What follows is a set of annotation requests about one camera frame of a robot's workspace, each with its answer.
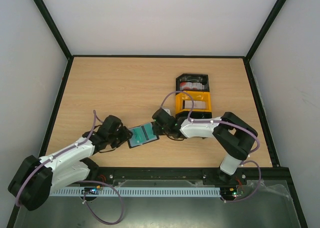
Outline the yellow bin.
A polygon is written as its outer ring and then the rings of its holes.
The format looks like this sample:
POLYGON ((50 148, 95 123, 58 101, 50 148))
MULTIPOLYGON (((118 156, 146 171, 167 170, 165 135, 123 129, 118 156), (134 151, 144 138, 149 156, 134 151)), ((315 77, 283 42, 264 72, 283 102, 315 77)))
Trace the yellow bin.
POLYGON ((187 117, 191 110, 190 118, 212 118, 212 103, 210 92, 185 91, 175 95, 175 117, 187 117))

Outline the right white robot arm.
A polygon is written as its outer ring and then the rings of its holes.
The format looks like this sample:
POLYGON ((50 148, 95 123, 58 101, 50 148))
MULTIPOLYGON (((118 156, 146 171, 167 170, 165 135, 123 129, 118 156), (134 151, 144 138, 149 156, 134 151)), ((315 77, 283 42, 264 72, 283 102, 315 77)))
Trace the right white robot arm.
POLYGON ((229 184, 236 177, 239 166, 260 147, 258 133, 254 128, 232 112, 216 118, 175 118, 165 109, 158 109, 152 116, 153 132, 176 141, 190 138, 215 138, 226 151, 219 165, 216 178, 229 184))

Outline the black bin with teal cards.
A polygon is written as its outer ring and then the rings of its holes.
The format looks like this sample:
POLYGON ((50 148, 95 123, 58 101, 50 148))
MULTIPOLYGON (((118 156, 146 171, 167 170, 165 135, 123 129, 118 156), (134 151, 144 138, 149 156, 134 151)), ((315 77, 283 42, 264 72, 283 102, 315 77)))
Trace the black bin with teal cards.
MULTIPOLYGON (((186 118, 188 116, 188 111, 183 111, 175 115, 175 118, 186 118)), ((212 113, 211 112, 202 112, 202 111, 193 111, 190 115, 190 118, 192 119, 211 119, 212 113)))

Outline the black aluminium frame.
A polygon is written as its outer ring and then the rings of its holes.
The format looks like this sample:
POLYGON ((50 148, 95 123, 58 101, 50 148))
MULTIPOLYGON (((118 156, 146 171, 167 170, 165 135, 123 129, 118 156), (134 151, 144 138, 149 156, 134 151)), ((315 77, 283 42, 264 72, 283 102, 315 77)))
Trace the black aluminium frame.
MULTIPOLYGON (((257 51, 258 47, 260 46, 261 42, 263 41, 264 37, 266 36, 267 32, 269 31, 270 27, 272 26, 274 20, 276 19, 277 15, 281 11, 282 7, 286 3, 287 0, 276 0, 274 6, 272 7, 267 19, 263 23, 263 26, 261 27, 257 37, 255 38, 253 44, 251 45, 248 53, 245 56, 234 56, 234 55, 141 55, 141 54, 133 54, 133 55, 115 55, 116 58, 209 58, 209 59, 242 59, 244 62, 244 67, 246 70, 246 74, 248 77, 248 81, 250 84, 251 92, 253 95, 253 99, 255 102, 256 110, 258 113, 258 117, 260 120, 260 124, 262 125, 262 131, 264 134, 264 137, 266 138, 267 148, 269 153, 273 153, 274 159, 273 159, 273 167, 272 168, 265 168, 264 170, 269 175, 271 172, 274 172, 275 175, 280 175, 282 172, 289 172, 289 169, 287 167, 281 167, 279 158, 276 152, 276 148, 274 145, 274 141, 271 137, 271 132, 269 128, 269 124, 267 122, 267 117, 265 114, 265 110, 262 105, 261 96, 258 92, 257 83, 255 81, 252 68, 250 66, 250 60, 253 58, 255 52, 257 51)), ((52 131, 53 131, 53 125, 55 124, 57 114, 60 108, 60 104, 62 101, 62 97, 65 91, 65 87, 67 84, 67 80, 71 71, 71 66, 74 61, 74 58, 76 55, 72 55, 69 51, 64 39, 61 36, 61 33, 59 32, 59 29, 57 28, 49 10, 47 9, 45 2, 43 0, 33 0, 34 4, 37 6, 37 9, 40 11, 43 19, 45 20, 46 24, 48 25, 51 33, 53 34, 54 38, 56 39, 58 45, 60 46, 62 52, 64 53, 65 57, 67 58, 67 65, 65 67, 65 71, 62 77, 61 85, 59 87, 59 91, 54 103, 54 107, 50 116, 50 120, 46 129, 46 133, 43 139, 43 143, 41 145, 39 154, 43 155, 48 148, 49 139, 51 137, 52 131)))

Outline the black leather card holder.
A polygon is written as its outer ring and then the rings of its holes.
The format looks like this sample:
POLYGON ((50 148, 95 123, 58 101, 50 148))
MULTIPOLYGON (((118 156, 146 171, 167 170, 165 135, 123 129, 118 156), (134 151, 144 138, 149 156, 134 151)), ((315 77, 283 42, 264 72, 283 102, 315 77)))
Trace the black leather card holder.
POLYGON ((154 133, 152 122, 129 128, 129 131, 132 133, 132 137, 127 141, 130 149, 160 139, 160 137, 154 133))

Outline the white patterned card stack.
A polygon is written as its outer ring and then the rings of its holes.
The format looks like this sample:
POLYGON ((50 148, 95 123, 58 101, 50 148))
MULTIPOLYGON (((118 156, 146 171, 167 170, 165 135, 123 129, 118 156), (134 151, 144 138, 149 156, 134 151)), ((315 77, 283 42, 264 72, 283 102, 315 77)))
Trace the white patterned card stack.
POLYGON ((201 100, 184 100, 182 102, 182 108, 183 109, 198 109, 198 110, 205 110, 206 109, 206 102, 201 100))

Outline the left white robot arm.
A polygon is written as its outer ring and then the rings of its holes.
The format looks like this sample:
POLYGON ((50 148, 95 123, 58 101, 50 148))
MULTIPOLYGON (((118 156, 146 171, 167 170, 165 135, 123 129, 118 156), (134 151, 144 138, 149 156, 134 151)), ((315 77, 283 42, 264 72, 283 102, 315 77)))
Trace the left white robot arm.
POLYGON ((132 136, 118 117, 109 115, 100 125, 93 123, 91 129, 72 144, 49 155, 26 157, 8 185, 15 205, 36 210, 55 191, 85 180, 91 172, 91 156, 107 146, 115 150, 132 136))

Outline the black bin with red cards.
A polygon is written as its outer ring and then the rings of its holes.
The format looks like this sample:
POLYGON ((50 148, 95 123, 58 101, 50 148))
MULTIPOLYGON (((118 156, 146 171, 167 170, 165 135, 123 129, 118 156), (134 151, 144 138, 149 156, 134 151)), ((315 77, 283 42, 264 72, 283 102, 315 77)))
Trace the black bin with red cards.
POLYGON ((185 91, 185 90, 180 90, 180 83, 182 82, 202 83, 204 85, 203 90, 186 90, 186 91, 201 91, 201 92, 210 91, 209 76, 207 74, 183 73, 179 75, 175 79, 175 88, 177 91, 185 91))

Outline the red dotted card stack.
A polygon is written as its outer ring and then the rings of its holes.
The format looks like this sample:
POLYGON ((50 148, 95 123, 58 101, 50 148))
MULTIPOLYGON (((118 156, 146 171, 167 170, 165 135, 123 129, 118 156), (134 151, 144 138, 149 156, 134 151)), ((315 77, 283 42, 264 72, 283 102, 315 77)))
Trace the red dotted card stack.
POLYGON ((181 91, 196 90, 203 91, 205 86, 199 82, 181 82, 179 85, 181 91))

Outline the teal card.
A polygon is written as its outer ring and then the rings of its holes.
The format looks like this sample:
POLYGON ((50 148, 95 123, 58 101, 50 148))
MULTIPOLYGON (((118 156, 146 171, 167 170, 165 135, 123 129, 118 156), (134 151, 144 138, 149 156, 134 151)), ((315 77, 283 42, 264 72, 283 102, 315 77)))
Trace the teal card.
POLYGON ((153 131, 153 124, 151 122, 142 125, 142 131, 146 141, 153 141, 157 139, 157 136, 153 131))
POLYGON ((130 131, 132 132, 132 137, 129 140, 131 147, 139 146, 146 141, 145 135, 140 126, 134 127, 130 131))

